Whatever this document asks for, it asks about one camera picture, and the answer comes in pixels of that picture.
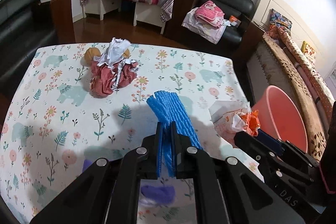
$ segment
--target colorful floral pillow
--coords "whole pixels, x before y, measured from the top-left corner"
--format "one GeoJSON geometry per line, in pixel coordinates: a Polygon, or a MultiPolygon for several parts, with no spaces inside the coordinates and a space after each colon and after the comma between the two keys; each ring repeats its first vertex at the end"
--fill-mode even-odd
{"type": "Polygon", "coordinates": [[[316,51],[306,41],[303,42],[301,48],[303,54],[307,57],[308,61],[315,67],[316,51]]]}
{"type": "Polygon", "coordinates": [[[291,34],[292,22],[287,18],[272,9],[269,19],[268,35],[273,39],[280,39],[278,28],[283,29],[289,35],[291,34]]]}

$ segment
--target brown blanket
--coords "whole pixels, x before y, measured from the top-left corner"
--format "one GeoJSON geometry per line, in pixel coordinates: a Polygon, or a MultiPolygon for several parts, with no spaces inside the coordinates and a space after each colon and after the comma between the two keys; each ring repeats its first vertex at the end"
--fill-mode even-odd
{"type": "Polygon", "coordinates": [[[300,113],[303,114],[302,120],[307,132],[308,154],[316,160],[320,160],[326,146],[326,141],[323,126],[311,94],[300,74],[297,72],[283,50],[268,34],[265,33],[263,39],[274,54],[275,58],[281,64],[283,71],[286,75],[288,75],[291,85],[293,86],[293,90],[299,101],[301,108],[300,113]]]}

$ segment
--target white crumpled paper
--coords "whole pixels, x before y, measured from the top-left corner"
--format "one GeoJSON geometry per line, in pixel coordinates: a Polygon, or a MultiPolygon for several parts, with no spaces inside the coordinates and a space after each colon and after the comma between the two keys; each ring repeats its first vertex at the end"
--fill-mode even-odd
{"type": "Polygon", "coordinates": [[[107,64],[107,66],[111,68],[113,64],[118,63],[124,59],[122,55],[130,45],[130,41],[126,39],[113,37],[109,47],[106,49],[106,52],[101,56],[94,56],[93,60],[98,62],[98,67],[102,66],[103,64],[107,64]]]}
{"type": "Polygon", "coordinates": [[[250,103],[216,101],[209,108],[209,112],[217,134],[237,148],[234,137],[237,132],[246,129],[246,122],[240,116],[251,112],[250,103]]]}

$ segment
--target plastic bag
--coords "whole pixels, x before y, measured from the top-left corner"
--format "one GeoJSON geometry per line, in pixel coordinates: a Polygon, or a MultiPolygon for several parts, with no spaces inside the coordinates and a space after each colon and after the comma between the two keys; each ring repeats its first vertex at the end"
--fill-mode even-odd
{"type": "Polygon", "coordinates": [[[209,112],[217,134],[234,148],[237,148],[234,141],[237,132],[245,131],[253,137],[258,135],[258,111],[252,112],[249,102],[216,101],[209,112]]]}

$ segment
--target floral tablecloth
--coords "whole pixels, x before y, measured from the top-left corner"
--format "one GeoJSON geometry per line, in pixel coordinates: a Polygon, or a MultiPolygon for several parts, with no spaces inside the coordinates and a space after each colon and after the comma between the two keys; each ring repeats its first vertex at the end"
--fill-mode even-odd
{"type": "MultiPolygon", "coordinates": [[[[212,156],[236,156],[262,179],[257,163],[220,138],[208,108],[216,100],[246,101],[232,61],[168,47],[130,46],[140,64],[127,87],[100,99],[89,93],[91,72],[83,55],[89,47],[103,52],[107,43],[58,45],[36,52],[11,102],[0,141],[0,193],[21,223],[28,223],[80,175],[85,159],[115,160],[155,133],[157,118],[146,99],[157,90],[177,92],[199,140],[212,156]]],[[[170,206],[139,205],[138,223],[196,223],[193,181],[169,178],[170,206]]]]}

